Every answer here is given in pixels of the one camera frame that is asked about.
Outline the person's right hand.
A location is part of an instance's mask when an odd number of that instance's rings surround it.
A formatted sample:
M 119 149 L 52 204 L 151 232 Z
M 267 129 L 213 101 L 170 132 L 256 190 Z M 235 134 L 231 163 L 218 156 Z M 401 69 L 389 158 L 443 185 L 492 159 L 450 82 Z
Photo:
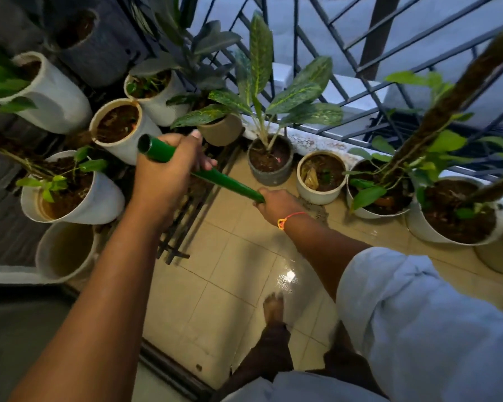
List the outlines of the person's right hand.
M 274 215 L 263 216 L 263 218 L 275 227 L 277 227 L 278 219 L 284 218 L 294 212 L 305 212 L 304 207 L 297 201 L 296 197 L 285 189 L 270 190 L 260 188 L 257 192 L 261 195 L 274 196 Z

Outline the green plastic pipe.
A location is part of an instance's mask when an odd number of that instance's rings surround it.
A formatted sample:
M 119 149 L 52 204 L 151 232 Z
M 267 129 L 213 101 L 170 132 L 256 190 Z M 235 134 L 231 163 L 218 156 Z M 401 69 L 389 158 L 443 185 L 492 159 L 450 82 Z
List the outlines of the green plastic pipe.
M 173 146 L 148 134 L 143 134 L 139 137 L 137 148 L 141 154 L 144 154 L 150 160 L 161 163 L 169 162 L 176 150 L 176 148 L 174 148 Z M 198 171 L 191 171 L 190 173 L 191 175 L 194 175 L 195 177 L 198 177 L 204 181 L 210 182 L 221 188 L 225 188 L 234 193 L 237 193 L 238 195 L 249 198 L 256 203 L 264 202 L 264 197 L 258 191 L 242 184 L 241 182 L 238 182 L 228 175 L 221 173 L 217 169 L 200 169 Z

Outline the person's left forearm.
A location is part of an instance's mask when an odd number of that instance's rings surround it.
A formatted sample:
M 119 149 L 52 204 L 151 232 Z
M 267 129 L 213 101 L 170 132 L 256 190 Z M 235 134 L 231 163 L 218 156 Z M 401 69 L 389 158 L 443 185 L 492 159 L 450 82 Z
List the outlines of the person's left forearm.
M 174 206 L 131 202 L 67 318 L 7 402 L 130 402 L 160 236 Z

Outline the orange thread wristband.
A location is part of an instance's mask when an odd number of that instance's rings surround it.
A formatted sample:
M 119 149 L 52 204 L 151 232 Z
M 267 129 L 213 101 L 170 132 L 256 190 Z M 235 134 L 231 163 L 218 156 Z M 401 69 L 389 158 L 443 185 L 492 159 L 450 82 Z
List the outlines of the orange thread wristband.
M 308 215 L 309 214 L 304 211 L 291 213 L 288 216 L 277 220 L 277 228 L 284 231 L 285 224 L 288 222 L 289 219 L 291 219 L 292 217 L 295 217 L 295 216 L 308 216 Z

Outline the white pot with brown rim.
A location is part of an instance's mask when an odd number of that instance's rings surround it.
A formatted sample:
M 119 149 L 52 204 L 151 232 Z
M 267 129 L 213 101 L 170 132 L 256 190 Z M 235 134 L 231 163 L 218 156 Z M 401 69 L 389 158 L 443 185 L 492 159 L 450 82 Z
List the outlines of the white pot with brown rim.
M 140 104 L 129 99 L 112 100 L 93 116 L 89 131 L 92 140 L 122 162 L 135 166 L 138 141 L 142 135 L 159 137 L 161 129 Z

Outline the dark green rubber plant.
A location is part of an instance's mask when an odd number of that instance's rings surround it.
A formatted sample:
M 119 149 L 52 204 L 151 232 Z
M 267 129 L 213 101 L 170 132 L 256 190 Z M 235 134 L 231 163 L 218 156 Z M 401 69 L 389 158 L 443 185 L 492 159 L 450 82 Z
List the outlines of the dark green rubber plant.
M 150 58 L 132 69 L 134 78 L 154 80 L 161 72 L 180 72 L 192 82 L 198 93 L 170 99 L 168 105 L 190 104 L 201 108 L 208 104 L 209 92 L 222 89 L 234 64 L 214 68 L 204 62 L 214 53 L 235 45 L 241 36 L 222 31 L 218 20 L 208 21 L 198 34 L 191 35 L 198 0 L 127 0 L 137 25 L 154 40 L 166 41 L 169 51 Z

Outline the variegated green leafy plant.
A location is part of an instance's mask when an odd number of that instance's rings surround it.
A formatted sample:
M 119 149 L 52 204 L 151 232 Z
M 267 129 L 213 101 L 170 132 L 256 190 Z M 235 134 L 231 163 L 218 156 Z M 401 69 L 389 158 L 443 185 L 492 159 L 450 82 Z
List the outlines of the variegated green leafy plant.
M 333 75 L 330 56 L 318 56 L 302 69 L 292 83 L 276 94 L 262 110 L 258 95 L 267 86 L 273 73 L 274 38 L 259 12 L 255 12 L 249 30 L 249 57 L 235 53 L 238 94 L 228 89 L 216 89 L 208 98 L 215 102 L 176 119 L 171 128 L 204 125 L 226 114 L 250 116 L 251 130 L 269 152 L 281 128 L 291 124 L 338 126 L 343 110 L 333 103 L 316 102 Z M 282 114 L 278 130 L 269 136 L 270 125 Z

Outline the dark grey plant pot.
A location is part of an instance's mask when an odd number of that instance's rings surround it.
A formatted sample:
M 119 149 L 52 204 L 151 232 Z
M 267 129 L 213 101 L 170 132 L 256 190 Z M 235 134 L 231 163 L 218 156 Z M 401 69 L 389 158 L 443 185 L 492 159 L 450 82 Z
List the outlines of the dark grey plant pot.
M 44 34 L 11 0 L 0 0 L 0 47 L 13 57 L 22 52 L 44 52 Z
M 68 15 L 44 46 L 92 88 L 114 84 L 148 54 L 130 21 L 108 5 Z

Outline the black metal railing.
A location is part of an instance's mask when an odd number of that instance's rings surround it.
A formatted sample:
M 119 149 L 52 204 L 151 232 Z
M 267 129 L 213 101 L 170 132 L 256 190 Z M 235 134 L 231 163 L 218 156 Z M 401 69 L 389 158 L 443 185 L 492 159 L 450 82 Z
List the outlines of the black metal railing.
M 211 20 L 242 36 L 248 52 L 254 12 L 264 14 L 274 37 L 275 85 L 265 100 L 319 55 L 333 60 L 333 79 L 320 96 L 343 108 L 338 126 L 297 125 L 321 137 L 370 147 L 381 135 L 395 148 L 415 133 L 431 106 L 429 88 L 386 80 L 395 72 L 439 72 L 456 82 L 503 30 L 503 0 L 400 0 L 396 11 L 369 29 L 376 0 L 198 0 L 189 33 Z M 382 55 L 359 66 L 366 36 L 393 20 Z M 361 73 L 379 63 L 375 80 Z

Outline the large white plant pot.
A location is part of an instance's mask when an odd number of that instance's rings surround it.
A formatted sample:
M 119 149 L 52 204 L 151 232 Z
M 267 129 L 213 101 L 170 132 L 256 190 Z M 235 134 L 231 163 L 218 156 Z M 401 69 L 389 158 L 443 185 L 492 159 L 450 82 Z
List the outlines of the large white plant pot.
M 405 217 L 408 229 L 436 244 L 476 247 L 496 241 L 503 234 L 503 200 L 470 199 L 489 187 L 465 176 L 440 177 L 431 186 L 417 184 Z

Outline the light green climbing plant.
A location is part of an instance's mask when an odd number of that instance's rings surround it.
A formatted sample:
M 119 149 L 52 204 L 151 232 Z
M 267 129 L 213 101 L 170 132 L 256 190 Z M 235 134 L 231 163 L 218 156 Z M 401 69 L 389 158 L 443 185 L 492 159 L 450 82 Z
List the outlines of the light green climbing plant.
M 413 71 L 401 71 L 390 74 L 386 77 L 389 82 L 427 87 L 431 94 L 431 107 L 436 101 L 448 90 L 450 90 L 455 83 L 445 81 L 439 72 L 429 71 L 425 75 L 416 74 Z M 441 131 L 436 140 L 428 147 L 420 158 L 411 163 L 406 163 L 397 171 L 406 173 L 414 183 L 415 193 L 417 184 L 423 186 L 433 185 L 439 178 L 440 174 L 453 164 L 470 163 L 473 159 L 455 155 L 455 152 L 465 147 L 468 144 L 468 138 L 452 131 L 449 127 L 454 122 L 467 121 L 472 116 L 472 113 L 462 113 L 459 115 L 460 119 L 449 123 L 449 125 Z M 502 137 L 483 137 L 481 142 L 488 142 L 501 148 L 498 156 L 503 159 L 503 138 Z M 384 137 L 376 136 L 372 140 L 372 146 L 375 150 L 383 151 L 383 154 L 367 155 L 361 149 L 351 149 L 350 153 L 353 155 L 361 156 L 363 159 L 370 159 L 378 161 L 379 163 L 386 164 L 393 158 L 396 151 L 385 140 Z

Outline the light blue shirt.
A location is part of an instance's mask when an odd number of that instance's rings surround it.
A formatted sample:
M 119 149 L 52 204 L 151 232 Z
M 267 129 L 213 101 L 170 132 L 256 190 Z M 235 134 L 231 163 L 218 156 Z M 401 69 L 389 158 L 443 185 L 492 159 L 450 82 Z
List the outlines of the light blue shirt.
M 427 256 L 364 250 L 336 295 L 391 402 L 503 402 L 503 311 L 456 291 Z

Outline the long brown moss pole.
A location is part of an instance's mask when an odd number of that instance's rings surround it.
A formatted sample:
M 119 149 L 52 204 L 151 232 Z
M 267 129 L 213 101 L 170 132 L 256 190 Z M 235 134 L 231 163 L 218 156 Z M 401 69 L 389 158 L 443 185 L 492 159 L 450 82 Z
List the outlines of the long brown moss pole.
M 398 169 L 422 156 L 450 122 L 459 120 L 479 95 L 503 74 L 503 31 L 465 70 L 457 83 L 445 92 L 424 115 L 416 132 L 398 149 L 381 170 L 380 184 L 388 184 Z

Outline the short brown moss pole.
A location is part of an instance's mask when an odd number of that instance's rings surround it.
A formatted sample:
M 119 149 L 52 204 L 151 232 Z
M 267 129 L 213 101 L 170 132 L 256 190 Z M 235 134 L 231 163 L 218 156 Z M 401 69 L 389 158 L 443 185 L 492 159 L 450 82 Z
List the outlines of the short brown moss pole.
M 463 203 L 468 206 L 474 205 L 475 203 L 490 203 L 496 202 L 503 198 L 503 177 L 501 177 L 496 182 L 485 185 L 483 188 L 478 189 L 471 195 L 467 196 Z

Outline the brown post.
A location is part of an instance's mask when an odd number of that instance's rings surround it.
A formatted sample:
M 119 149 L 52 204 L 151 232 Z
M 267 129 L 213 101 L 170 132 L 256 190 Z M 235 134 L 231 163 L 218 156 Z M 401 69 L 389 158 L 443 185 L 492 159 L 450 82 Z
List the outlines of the brown post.
M 396 11 L 400 0 L 376 0 L 369 29 L 380 23 L 389 14 Z M 383 23 L 365 38 L 364 48 L 359 66 L 365 66 L 370 61 L 380 57 L 384 52 L 393 20 Z M 375 80 L 379 63 L 373 64 L 362 71 L 361 77 L 368 81 Z

